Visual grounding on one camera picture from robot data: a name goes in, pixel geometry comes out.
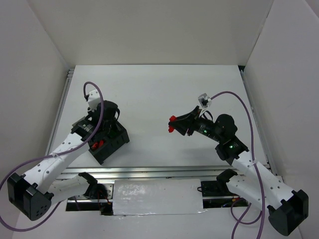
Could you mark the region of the red green arched lego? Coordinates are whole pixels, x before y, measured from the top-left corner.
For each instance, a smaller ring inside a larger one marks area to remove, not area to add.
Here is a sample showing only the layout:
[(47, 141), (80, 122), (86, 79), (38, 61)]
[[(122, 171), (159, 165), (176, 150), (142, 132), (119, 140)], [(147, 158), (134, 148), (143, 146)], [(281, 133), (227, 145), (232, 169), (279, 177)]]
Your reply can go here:
[(176, 120), (176, 116), (171, 116), (168, 122), (168, 132), (172, 133), (175, 130), (173, 122)]

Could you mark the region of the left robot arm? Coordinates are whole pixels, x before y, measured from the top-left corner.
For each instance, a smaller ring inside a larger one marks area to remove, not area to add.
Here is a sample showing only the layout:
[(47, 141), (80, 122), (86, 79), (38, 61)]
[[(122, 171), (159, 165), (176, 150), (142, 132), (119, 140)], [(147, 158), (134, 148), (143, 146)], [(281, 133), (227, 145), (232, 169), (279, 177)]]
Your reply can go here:
[(86, 117), (73, 125), (66, 139), (32, 169), (7, 179), (9, 201), (31, 221), (40, 219), (51, 205), (76, 195), (88, 199), (107, 199), (107, 188), (88, 172), (57, 180), (75, 159), (85, 152), (102, 163), (118, 147), (112, 140), (119, 135), (118, 105), (111, 101), (98, 103)]

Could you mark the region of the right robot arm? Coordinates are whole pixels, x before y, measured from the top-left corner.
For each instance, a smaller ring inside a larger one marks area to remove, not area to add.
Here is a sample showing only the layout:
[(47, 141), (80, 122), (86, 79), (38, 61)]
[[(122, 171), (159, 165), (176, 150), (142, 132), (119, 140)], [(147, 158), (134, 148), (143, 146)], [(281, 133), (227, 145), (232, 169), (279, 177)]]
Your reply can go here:
[(263, 164), (253, 160), (248, 147), (235, 135), (237, 126), (232, 116), (222, 114), (216, 121), (201, 116), (195, 107), (185, 115), (171, 116), (168, 131), (191, 136), (194, 132), (216, 142), (219, 158), (242, 173), (226, 170), (220, 182), (231, 193), (243, 197), (260, 210), (268, 210), (272, 227), (289, 236), (309, 215), (309, 197), (303, 190), (295, 191)]

